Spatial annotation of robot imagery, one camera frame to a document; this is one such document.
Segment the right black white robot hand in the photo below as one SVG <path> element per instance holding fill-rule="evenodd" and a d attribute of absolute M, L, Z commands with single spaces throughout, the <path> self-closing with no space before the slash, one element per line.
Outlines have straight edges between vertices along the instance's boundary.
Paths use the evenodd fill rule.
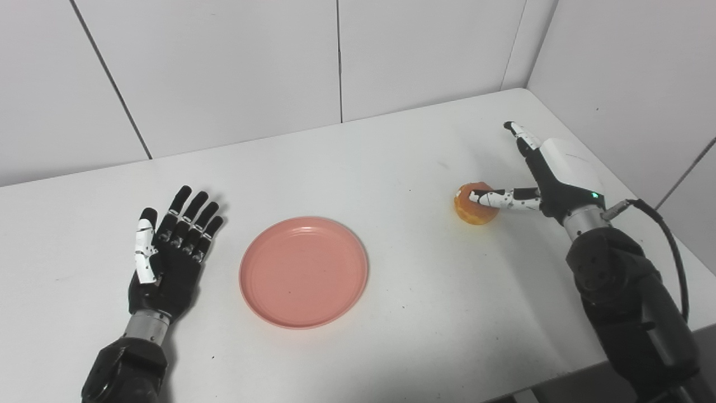
<path fill-rule="evenodd" d="M 504 128 L 516 138 L 517 150 L 534 177 L 533 187 L 472 190 L 468 200 L 498 209 L 540 211 L 563 222 L 581 208 L 606 210 L 603 186 L 592 163 L 573 142 L 549 138 L 540 140 L 514 121 Z"/>

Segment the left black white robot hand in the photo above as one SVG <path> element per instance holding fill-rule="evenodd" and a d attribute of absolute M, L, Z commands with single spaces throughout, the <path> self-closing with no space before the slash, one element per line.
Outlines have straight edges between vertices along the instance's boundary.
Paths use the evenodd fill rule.
<path fill-rule="evenodd" d="M 184 185 L 163 217 L 146 207 L 135 233 L 129 313 L 153 311 L 174 323 L 192 306 L 204 262 L 224 224 L 208 193 Z"/>

